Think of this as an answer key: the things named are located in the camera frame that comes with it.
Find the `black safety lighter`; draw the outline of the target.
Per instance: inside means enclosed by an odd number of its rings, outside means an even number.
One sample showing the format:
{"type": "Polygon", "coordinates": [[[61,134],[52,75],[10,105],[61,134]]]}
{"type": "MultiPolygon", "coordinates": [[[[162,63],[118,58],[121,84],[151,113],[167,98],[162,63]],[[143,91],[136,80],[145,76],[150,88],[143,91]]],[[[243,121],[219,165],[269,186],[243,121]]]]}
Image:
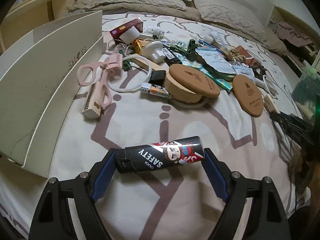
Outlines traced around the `black safety lighter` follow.
{"type": "Polygon", "coordinates": [[[204,159],[202,142],[198,136],[126,147],[115,153],[119,173],[151,172],[204,159]]]}

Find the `round cork coaster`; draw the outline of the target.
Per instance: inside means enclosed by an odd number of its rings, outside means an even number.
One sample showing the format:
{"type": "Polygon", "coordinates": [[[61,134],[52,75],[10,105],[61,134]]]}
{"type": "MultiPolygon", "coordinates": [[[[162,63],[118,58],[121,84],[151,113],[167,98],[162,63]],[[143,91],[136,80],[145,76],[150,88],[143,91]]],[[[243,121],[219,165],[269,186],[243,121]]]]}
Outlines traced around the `round cork coaster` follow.
{"type": "Polygon", "coordinates": [[[233,93],[242,109],[253,117],[259,117],[264,109],[262,93],[257,85],[245,75],[233,79],[233,93]]]}

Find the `paper receipt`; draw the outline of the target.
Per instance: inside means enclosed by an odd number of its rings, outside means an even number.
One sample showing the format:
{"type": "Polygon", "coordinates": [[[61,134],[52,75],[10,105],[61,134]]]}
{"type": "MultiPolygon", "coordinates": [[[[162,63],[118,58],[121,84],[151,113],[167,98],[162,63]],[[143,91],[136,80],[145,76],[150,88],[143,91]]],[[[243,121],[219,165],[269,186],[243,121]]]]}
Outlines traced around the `paper receipt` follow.
{"type": "Polygon", "coordinates": [[[201,47],[196,48],[195,52],[205,61],[208,66],[212,67],[217,72],[228,75],[236,74],[236,71],[231,64],[228,63],[223,55],[216,49],[201,47]]]}

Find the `green plastic clip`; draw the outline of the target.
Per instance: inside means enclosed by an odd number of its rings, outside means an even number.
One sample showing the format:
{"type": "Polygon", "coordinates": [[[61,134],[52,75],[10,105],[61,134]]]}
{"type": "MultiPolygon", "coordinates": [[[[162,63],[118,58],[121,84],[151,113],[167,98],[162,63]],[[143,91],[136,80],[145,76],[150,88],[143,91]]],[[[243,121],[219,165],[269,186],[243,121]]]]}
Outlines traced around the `green plastic clip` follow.
{"type": "Polygon", "coordinates": [[[183,55],[192,62],[197,59],[196,48],[197,44],[193,39],[190,39],[188,44],[183,41],[176,41],[169,47],[171,51],[183,55]]]}

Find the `white cardboard shoe box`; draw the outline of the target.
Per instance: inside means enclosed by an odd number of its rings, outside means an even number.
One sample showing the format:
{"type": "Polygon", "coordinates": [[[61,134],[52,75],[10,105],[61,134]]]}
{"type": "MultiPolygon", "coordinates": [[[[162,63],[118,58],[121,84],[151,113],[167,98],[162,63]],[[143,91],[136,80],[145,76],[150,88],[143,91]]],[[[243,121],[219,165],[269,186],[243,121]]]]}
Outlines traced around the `white cardboard shoe box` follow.
{"type": "Polygon", "coordinates": [[[101,11],[39,26],[1,55],[1,154],[48,177],[54,148],[79,90],[78,68],[104,52],[101,11]]]}

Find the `pink eyelash curler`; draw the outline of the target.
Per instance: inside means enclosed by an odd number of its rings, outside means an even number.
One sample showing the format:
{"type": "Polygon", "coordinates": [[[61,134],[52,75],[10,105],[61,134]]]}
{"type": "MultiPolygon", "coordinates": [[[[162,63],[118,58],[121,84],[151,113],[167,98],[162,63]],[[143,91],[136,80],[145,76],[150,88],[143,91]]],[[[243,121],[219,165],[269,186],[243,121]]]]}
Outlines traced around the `pink eyelash curler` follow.
{"type": "Polygon", "coordinates": [[[108,55],[104,61],[81,65],[77,70],[77,81],[79,86],[87,87],[95,85],[98,89],[98,103],[101,108],[106,108],[112,102],[108,78],[120,74],[123,65],[123,56],[119,53],[108,55]],[[85,81],[81,77],[83,70],[89,70],[91,79],[85,81]]]}

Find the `orange battery pack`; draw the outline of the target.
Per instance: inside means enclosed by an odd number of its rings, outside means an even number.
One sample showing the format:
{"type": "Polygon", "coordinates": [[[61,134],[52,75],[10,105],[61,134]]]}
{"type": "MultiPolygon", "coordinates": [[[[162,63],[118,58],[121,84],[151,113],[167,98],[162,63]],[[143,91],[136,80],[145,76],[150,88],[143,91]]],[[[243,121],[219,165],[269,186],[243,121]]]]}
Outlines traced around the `orange battery pack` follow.
{"type": "Polygon", "coordinates": [[[154,85],[151,83],[142,83],[140,86],[140,91],[142,93],[158,96],[161,98],[171,98],[171,95],[163,86],[154,85]]]}

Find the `bunny pattern bed sheet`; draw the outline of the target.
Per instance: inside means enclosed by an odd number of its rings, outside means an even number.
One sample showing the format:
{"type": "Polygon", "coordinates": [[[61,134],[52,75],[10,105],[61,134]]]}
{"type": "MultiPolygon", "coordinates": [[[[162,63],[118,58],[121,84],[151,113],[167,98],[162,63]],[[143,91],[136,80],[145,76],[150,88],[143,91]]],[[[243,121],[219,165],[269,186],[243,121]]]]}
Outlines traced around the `bunny pattern bed sheet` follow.
{"type": "MultiPolygon", "coordinates": [[[[227,45],[243,46],[268,69],[268,78],[278,91],[275,103],[279,110],[300,115],[291,99],[298,77],[277,54],[228,31],[170,16],[103,15],[102,30],[109,31],[137,17],[145,26],[159,26],[172,41],[187,42],[191,35],[216,30],[227,45]]],[[[69,109],[55,147],[50,177],[73,179],[101,161],[111,147],[198,135],[204,147],[211,148],[232,171],[253,179],[270,176],[288,216],[310,201],[310,190],[296,195],[293,184],[298,146],[278,124],[273,125],[265,110],[258,118],[244,112],[233,93],[222,90],[204,107],[185,109],[140,92],[112,92],[112,104],[98,122],[90,122],[81,114],[86,90],[79,90],[69,109]]],[[[1,158],[1,215],[25,238],[46,182],[1,158]]],[[[96,205],[113,239],[208,239],[223,206],[200,162],[150,173],[116,172],[104,198],[96,205]]]]}

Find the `white power adapter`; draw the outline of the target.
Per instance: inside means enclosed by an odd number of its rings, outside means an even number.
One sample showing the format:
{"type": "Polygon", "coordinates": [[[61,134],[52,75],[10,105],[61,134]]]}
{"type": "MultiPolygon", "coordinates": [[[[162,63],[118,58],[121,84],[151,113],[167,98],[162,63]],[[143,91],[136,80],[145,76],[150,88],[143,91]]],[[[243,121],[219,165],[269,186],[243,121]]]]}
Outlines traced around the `white power adapter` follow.
{"type": "Polygon", "coordinates": [[[161,41],[152,41],[147,43],[141,50],[141,55],[155,64],[159,64],[165,59],[162,51],[163,44],[161,41]]]}

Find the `red snack box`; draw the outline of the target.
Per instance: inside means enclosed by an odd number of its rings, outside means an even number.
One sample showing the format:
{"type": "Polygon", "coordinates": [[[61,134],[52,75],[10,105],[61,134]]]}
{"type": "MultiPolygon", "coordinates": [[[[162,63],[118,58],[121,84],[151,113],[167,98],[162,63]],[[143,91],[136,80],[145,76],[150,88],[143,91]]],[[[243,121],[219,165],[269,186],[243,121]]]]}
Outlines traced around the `red snack box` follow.
{"type": "Polygon", "coordinates": [[[109,33],[113,38],[118,39],[120,38],[120,35],[128,31],[132,27],[135,27],[141,33],[143,31],[143,21],[140,18],[135,18],[112,29],[111,31],[109,31],[109,33]]]}

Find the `wooden shelf unit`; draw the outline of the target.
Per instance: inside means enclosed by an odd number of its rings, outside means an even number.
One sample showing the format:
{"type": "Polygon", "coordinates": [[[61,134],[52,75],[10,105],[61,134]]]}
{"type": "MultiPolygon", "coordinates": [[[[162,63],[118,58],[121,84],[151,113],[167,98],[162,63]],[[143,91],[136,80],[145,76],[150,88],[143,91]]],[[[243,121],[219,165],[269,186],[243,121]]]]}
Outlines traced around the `wooden shelf unit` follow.
{"type": "Polygon", "coordinates": [[[9,10],[1,23],[1,53],[29,31],[63,18],[77,0],[26,0],[9,10]]]}

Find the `beige fluffy blanket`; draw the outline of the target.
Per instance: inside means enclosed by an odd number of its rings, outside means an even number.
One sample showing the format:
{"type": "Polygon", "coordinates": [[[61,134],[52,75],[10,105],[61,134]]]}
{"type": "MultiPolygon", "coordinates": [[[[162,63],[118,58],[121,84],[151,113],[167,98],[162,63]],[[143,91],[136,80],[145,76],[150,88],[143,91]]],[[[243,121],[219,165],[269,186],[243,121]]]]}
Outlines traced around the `beige fluffy blanket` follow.
{"type": "Polygon", "coordinates": [[[77,0],[67,6],[70,14],[96,10],[112,12],[120,9],[201,21],[199,11],[188,7],[182,0],[77,0]]]}

